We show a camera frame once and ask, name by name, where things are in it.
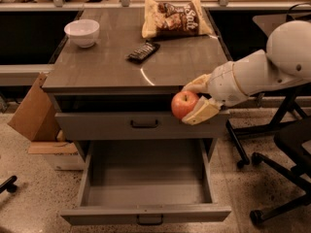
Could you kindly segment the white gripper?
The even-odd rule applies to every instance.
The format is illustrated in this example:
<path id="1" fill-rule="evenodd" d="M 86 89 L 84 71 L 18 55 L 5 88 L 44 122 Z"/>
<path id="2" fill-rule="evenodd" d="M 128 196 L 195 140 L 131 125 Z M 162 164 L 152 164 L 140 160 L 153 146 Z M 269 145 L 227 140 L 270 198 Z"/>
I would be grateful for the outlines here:
<path id="1" fill-rule="evenodd" d="M 193 110 L 182 118 L 182 122 L 188 125 L 197 125 L 216 116 L 222 105 L 233 107 L 248 99 L 248 96 L 240 89 L 234 77 L 234 63 L 227 63 L 217 67 L 212 74 L 203 74 L 187 83 L 182 90 L 194 93 L 209 93 L 212 98 L 202 96 Z"/>

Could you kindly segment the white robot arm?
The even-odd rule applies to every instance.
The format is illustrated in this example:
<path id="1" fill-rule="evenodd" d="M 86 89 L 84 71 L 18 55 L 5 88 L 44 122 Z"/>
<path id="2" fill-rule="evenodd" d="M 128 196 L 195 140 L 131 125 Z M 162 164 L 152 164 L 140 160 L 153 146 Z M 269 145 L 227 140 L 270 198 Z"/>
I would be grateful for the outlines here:
<path id="1" fill-rule="evenodd" d="M 265 50 L 228 61 L 183 87 L 202 97 L 182 122 L 196 125 L 214 117 L 222 106 L 240 104 L 254 94 L 311 82 L 311 23 L 293 20 L 277 27 Z"/>

